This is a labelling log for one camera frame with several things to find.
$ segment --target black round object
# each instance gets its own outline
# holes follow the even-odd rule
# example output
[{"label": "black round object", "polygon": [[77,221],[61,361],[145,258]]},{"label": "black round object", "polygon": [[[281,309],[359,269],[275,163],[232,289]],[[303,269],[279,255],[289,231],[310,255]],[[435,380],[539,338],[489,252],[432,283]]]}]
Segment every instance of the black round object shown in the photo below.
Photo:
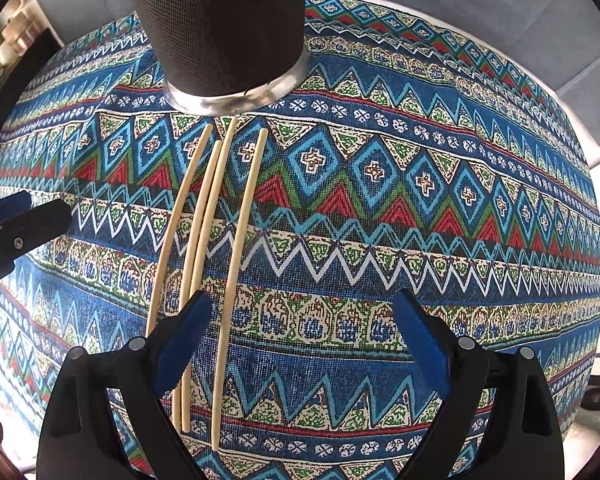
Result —
[{"label": "black round object", "polygon": [[133,0],[167,81],[196,96],[244,92],[287,72],[304,0]]},{"label": "black round object", "polygon": [[592,388],[587,390],[582,397],[580,407],[590,412],[600,411],[600,388]]}]

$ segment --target silver rivet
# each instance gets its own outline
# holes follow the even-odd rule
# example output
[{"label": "silver rivet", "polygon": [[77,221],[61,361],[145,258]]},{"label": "silver rivet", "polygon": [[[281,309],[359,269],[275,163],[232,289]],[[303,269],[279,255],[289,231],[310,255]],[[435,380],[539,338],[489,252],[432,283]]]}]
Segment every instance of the silver rivet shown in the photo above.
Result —
[{"label": "silver rivet", "polygon": [[525,359],[533,359],[534,357],[536,357],[536,353],[533,351],[533,349],[529,348],[528,346],[523,346],[520,349],[520,355],[522,355],[522,357]]},{"label": "silver rivet", "polygon": [[144,337],[135,337],[129,341],[129,348],[131,348],[133,351],[137,351],[141,348],[144,348],[145,344],[146,341],[144,340]]},{"label": "silver rivet", "polygon": [[475,348],[475,341],[465,335],[458,339],[458,344],[460,348],[464,348],[465,350],[473,350]]},{"label": "silver rivet", "polygon": [[71,348],[71,350],[68,351],[67,357],[69,359],[77,359],[78,357],[81,357],[82,354],[84,354],[84,348],[82,348],[81,346],[74,346],[73,348]]}]

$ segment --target wooden stick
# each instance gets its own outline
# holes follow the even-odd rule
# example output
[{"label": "wooden stick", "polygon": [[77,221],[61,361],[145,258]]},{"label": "wooden stick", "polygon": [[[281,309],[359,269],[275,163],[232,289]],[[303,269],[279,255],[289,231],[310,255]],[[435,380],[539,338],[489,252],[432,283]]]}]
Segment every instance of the wooden stick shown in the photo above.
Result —
[{"label": "wooden stick", "polygon": [[214,377],[214,397],[211,412],[211,447],[217,451],[220,447],[220,424],[222,419],[222,390],[224,389],[224,372],[226,368],[226,356],[229,348],[229,334],[231,332],[231,321],[234,314],[235,290],[238,284],[238,273],[240,272],[240,263],[242,261],[242,249],[244,248],[244,239],[247,234],[249,216],[251,215],[251,203],[253,202],[253,193],[256,189],[258,174],[260,173],[260,163],[262,154],[267,143],[266,129],[261,129],[258,134],[258,142],[251,160],[247,185],[242,195],[242,205],[240,206],[240,216],[238,216],[238,225],[235,229],[234,246],[231,253],[231,262],[229,263],[229,273],[224,290],[224,303],[222,304],[222,321],[220,323],[220,334],[218,337],[218,357],[216,358],[216,375]]},{"label": "wooden stick", "polygon": [[[180,285],[180,304],[178,311],[181,311],[183,307],[189,301],[192,296],[191,290],[191,275],[193,273],[193,262],[196,259],[196,250],[198,248],[198,238],[200,237],[200,225],[202,224],[202,217],[205,213],[206,200],[209,197],[209,189],[211,188],[211,182],[213,181],[214,175],[216,174],[216,165],[218,164],[218,157],[220,155],[220,149],[222,148],[222,140],[216,140],[214,148],[209,156],[209,162],[206,165],[205,177],[202,180],[202,186],[200,187],[200,193],[198,194],[198,201],[196,202],[196,209],[193,213],[193,220],[191,221],[191,229],[189,231],[189,241],[187,243],[187,254],[184,257],[184,268],[182,269],[182,282]],[[173,410],[173,425],[178,431],[183,430],[184,433],[191,431],[191,388],[186,388],[182,391],[182,381],[178,383],[176,389],[173,391],[173,403],[178,403],[182,406],[182,413],[180,417],[175,418],[176,409]]]},{"label": "wooden stick", "polygon": [[193,151],[193,156],[189,161],[187,171],[184,174],[182,184],[180,185],[180,189],[178,190],[176,202],[173,205],[173,211],[171,211],[171,217],[169,218],[169,223],[167,224],[167,232],[164,235],[162,247],[160,248],[158,268],[155,271],[154,290],[151,291],[151,300],[149,301],[149,312],[146,316],[145,335],[147,337],[149,337],[149,334],[155,328],[155,319],[158,315],[158,305],[160,303],[160,298],[162,297],[162,282],[164,281],[164,273],[167,270],[167,263],[169,261],[169,255],[171,254],[171,247],[173,246],[173,238],[176,234],[176,227],[178,226],[178,222],[180,221],[180,215],[182,214],[184,201],[186,200],[187,195],[189,194],[189,188],[191,187],[193,177],[196,174],[196,169],[198,168],[198,163],[200,161],[200,157],[202,156],[202,151],[205,149],[206,142],[209,138],[209,135],[211,134],[212,129],[213,126],[211,124],[208,124],[207,126],[205,126],[205,129],[202,130],[202,135],[200,135],[200,138],[198,139],[198,145]]},{"label": "wooden stick", "polygon": [[[220,189],[222,187],[222,181],[224,180],[224,169],[226,168],[226,162],[229,158],[229,149],[231,148],[231,142],[234,139],[235,128],[237,126],[237,119],[234,117],[231,119],[231,123],[229,124],[229,128],[226,131],[226,135],[224,136],[224,142],[222,143],[222,147],[220,149],[220,155],[218,158],[218,164],[216,165],[216,171],[214,173],[214,179],[211,184],[211,190],[209,191],[209,199],[206,203],[205,215],[202,221],[202,226],[200,227],[200,236],[198,238],[198,247],[195,252],[196,258],[193,263],[193,273],[191,276],[191,286],[189,289],[189,297],[193,296],[193,294],[200,288],[200,283],[202,282],[202,270],[205,266],[205,257],[206,257],[206,246],[209,244],[209,234],[211,232],[211,224],[216,216],[216,206],[218,206],[218,198],[220,197]],[[187,368],[184,370],[182,374],[182,378],[180,380],[181,384],[181,400],[182,400],[182,408],[181,415],[188,418],[190,424],[191,417],[191,363],[187,365]]]}]

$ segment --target blue patterned fabric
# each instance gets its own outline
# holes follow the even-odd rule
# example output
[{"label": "blue patterned fabric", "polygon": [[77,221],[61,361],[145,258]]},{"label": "blue patterned fabric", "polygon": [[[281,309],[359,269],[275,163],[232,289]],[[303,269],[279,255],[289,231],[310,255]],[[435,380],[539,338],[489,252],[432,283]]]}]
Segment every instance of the blue patterned fabric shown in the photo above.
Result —
[{"label": "blue patterned fabric", "polygon": [[[398,9],[307,0],[312,70],[238,116],[207,247],[210,329],[194,360],[192,431],[210,480],[393,478],[440,400],[397,333],[408,287],[458,335],[538,355],[566,431],[600,328],[600,218],[563,110],[509,60]],[[144,332],[174,196],[206,124],[170,108],[135,16],[61,50],[0,133],[0,198],[29,190],[74,212],[67,236],[0,284],[0,387],[35,430],[73,345]],[[209,446],[218,323],[255,139],[269,139],[234,304],[221,450]],[[164,309],[211,142],[178,225]],[[486,426],[484,392],[454,470]],[[146,468],[112,393],[127,452]],[[164,403],[170,410],[171,399]]]}]

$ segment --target cylindrical speaker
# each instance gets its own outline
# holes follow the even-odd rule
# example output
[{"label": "cylindrical speaker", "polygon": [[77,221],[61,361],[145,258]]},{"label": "cylindrical speaker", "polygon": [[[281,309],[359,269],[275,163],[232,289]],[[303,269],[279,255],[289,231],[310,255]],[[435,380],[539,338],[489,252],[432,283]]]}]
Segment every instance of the cylindrical speaker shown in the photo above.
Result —
[{"label": "cylindrical speaker", "polygon": [[197,115],[245,112],[306,76],[304,0],[133,0],[170,103]]}]

